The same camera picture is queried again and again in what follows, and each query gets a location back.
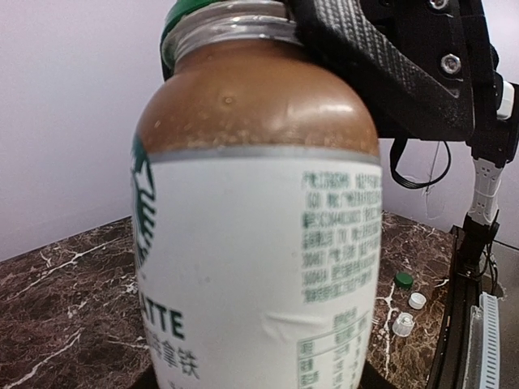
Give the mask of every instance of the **nutrition facts table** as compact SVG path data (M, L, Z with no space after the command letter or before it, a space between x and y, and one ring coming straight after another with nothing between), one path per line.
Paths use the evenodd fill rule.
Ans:
M367 314L358 317L355 309L339 314L333 331L298 342L299 389L355 388L365 357L363 338L369 336Z

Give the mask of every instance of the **white wall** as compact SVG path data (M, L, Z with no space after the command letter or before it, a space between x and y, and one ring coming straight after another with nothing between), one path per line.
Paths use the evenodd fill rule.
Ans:
M159 36L173 3L0 0L0 260L129 214L131 134L161 84ZM519 82L519 4L486 4L500 70ZM442 229L461 223L474 173L467 147L453 154L452 172L429 195L386 172L384 206ZM411 144L401 172L427 179L434 155L434 143ZM519 163L506 169L501 194L500 239L518 244Z
M519 83L519 2L517 0L484 0L493 45L500 54L498 71L507 80ZM382 141L384 166L392 141ZM435 160L436 143L412 142L401 159L399 173L417 181L429 181ZM433 227L449 230L462 225L472 202L474 166L470 149L461 143L450 144L453 167L449 175L429 191L406 190L396 184L385 169L384 208ZM433 177L444 170L446 153L440 145ZM519 246L519 156L503 172L499 192L500 232L497 239Z

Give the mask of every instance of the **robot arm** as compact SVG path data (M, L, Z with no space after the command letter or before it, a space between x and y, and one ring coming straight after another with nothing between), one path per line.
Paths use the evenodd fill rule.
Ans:
M477 274L519 134L519 87L495 72L481 0L288 0L288 8L309 53L356 88L380 138L395 139L392 167L407 139L472 148L476 187L458 260Z

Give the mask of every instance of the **white connector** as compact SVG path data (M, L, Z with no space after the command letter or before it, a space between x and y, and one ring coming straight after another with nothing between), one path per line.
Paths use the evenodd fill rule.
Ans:
M507 81L504 81L503 82L503 98L501 99L500 108L497 110L498 119L508 120L512 117L515 93L516 93L516 91L515 91L513 85Z
M474 160L476 183L469 217L481 225L491 225L498 210L497 191L501 185L503 168L483 158Z

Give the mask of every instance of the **starbucks logo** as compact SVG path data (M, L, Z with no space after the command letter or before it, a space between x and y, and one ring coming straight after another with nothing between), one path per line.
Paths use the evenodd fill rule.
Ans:
M134 199L135 265L141 268L149 255L157 209L152 166L144 146L135 136L132 147L131 175Z

